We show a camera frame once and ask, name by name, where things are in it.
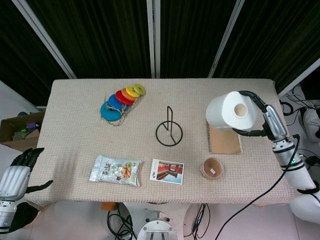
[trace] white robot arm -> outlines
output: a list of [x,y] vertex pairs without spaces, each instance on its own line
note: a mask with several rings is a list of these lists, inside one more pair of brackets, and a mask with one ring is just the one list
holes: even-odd
[[263,130],[243,131],[233,129],[242,136],[267,136],[273,142],[272,151],[284,171],[288,165],[285,176],[288,183],[297,189],[301,195],[289,202],[292,212],[300,219],[320,224],[320,191],[319,184],[313,181],[298,153],[295,153],[295,144],[287,137],[287,130],[282,123],[276,109],[265,104],[260,97],[250,91],[239,91],[241,95],[248,96],[262,111],[265,123]]
[[30,148],[17,156],[8,166],[0,181],[0,240],[4,240],[14,219],[17,207],[15,202],[27,193],[43,190],[49,187],[53,180],[41,186],[28,187],[30,174],[37,158],[44,148]]

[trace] small round container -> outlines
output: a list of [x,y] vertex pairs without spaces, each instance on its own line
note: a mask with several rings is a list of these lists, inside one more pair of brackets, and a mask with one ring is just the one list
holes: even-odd
[[209,179],[209,180],[216,179],[217,177],[221,176],[222,172],[223,172],[223,168],[221,163],[213,157],[208,158],[201,165],[201,174],[206,179]]

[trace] beige tablecloth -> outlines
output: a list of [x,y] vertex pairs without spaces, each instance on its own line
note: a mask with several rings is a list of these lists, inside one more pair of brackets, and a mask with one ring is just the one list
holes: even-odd
[[[146,96],[121,126],[100,116],[105,99],[116,91],[140,83]],[[26,198],[43,205],[60,200],[103,202],[248,203],[266,191],[282,171],[266,137],[241,137],[243,154],[210,154],[205,111],[209,102],[230,91],[248,90],[274,105],[283,118],[274,82],[269,79],[66,79],[53,83],[38,147],[45,150],[31,174],[29,186],[48,180],[53,184]],[[157,126],[166,120],[166,107],[183,129],[182,141],[161,145]],[[254,126],[261,129],[259,114]],[[141,187],[91,182],[89,176],[98,154],[142,160]],[[201,164],[215,157],[224,172],[207,180]],[[185,164],[183,184],[149,180],[152,159]],[[257,205],[287,203],[294,190],[283,179],[256,202]]]

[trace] paper towel holder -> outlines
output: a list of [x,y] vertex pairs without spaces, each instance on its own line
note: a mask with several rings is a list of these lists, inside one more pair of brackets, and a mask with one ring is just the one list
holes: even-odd
[[[171,111],[171,120],[169,120],[169,110]],[[177,145],[178,143],[181,142],[182,137],[183,137],[183,135],[184,135],[184,132],[182,131],[181,126],[180,126],[178,123],[176,123],[175,121],[173,121],[173,119],[174,119],[174,111],[172,110],[172,108],[171,108],[170,106],[167,106],[167,107],[166,107],[166,121],[163,121],[162,123],[160,123],[160,124],[158,125],[158,127],[156,128],[156,130],[155,130],[155,137],[156,137],[156,139],[158,140],[159,143],[161,143],[162,145],[164,145],[164,146],[166,146],[166,147],[173,147],[173,146]],[[167,131],[169,131],[169,123],[171,123],[171,124],[170,124],[170,138],[171,138],[172,141],[173,141],[172,144],[165,143],[163,140],[161,141],[161,140],[159,139],[159,136],[158,136],[158,130],[160,129],[161,126],[164,126],[164,128],[165,128]],[[173,126],[177,126],[178,129],[179,129],[179,131],[181,132],[179,140],[176,140],[176,139],[172,136]]]

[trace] notebook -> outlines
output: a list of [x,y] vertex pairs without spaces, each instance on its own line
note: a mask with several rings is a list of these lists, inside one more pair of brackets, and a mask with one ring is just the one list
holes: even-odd
[[209,152],[212,154],[242,154],[240,136],[233,130],[222,131],[206,123]]

